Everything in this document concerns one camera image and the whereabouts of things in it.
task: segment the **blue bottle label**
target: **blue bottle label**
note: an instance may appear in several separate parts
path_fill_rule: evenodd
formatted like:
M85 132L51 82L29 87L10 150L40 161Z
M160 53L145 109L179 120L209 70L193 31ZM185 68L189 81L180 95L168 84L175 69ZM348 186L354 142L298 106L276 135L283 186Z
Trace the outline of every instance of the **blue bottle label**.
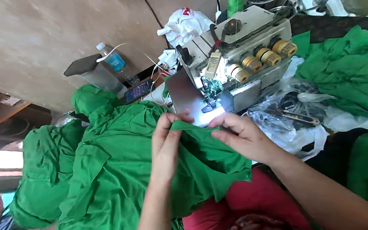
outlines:
M120 71L126 65L126 62L120 57L118 53L113 53L106 58L106 62L116 71Z

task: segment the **phone screen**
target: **phone screen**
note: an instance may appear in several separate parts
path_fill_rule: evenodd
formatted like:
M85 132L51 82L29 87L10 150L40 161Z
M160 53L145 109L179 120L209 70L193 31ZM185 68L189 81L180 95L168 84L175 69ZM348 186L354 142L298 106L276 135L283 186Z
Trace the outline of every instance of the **phone screen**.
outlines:
M124 96L126 98L126 104L134 101L135 99L143 96L144 94L150 92L150 88L152 85L152 80L149 79L140 85L134 87L133 89L127 91Z

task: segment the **red logo on bag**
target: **red logo on bag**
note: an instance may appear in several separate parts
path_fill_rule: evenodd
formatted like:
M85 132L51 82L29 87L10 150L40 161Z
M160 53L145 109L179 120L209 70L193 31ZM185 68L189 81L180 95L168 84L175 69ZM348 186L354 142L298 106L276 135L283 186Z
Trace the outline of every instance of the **red logo on bag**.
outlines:
M186 8L183 8L184 12L183 12L183 15L190 15L190 8L186 7Z

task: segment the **red clothing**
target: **red clothing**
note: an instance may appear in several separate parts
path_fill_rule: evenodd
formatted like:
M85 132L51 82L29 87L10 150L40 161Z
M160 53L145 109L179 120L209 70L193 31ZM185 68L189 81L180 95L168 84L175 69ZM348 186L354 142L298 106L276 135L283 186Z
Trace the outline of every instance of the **red clothing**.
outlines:
M252 169L251 182L233 183L225 199L219 203L209 199L183 218L185 230L242 229L236 228L236 222L276 222L286 223L292 229L312 229L295 201L258 168Z

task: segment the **hand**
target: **hand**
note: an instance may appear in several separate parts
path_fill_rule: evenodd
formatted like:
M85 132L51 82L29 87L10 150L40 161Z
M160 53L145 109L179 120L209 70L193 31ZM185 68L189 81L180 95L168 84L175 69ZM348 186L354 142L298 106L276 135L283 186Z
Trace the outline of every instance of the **hand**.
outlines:
M279 159L279 155L287 153L273 143L248 117L223 113L208 125L209 128L217 126L229 128L234 134L219 130L212 132L211 136L248 159L270 165L273 160Z
M184 114L163 113L157 122L151 144L151 181L170 183L177 170L177 151L181 131L171 131L171 124L176 120L193 123L194 118Z

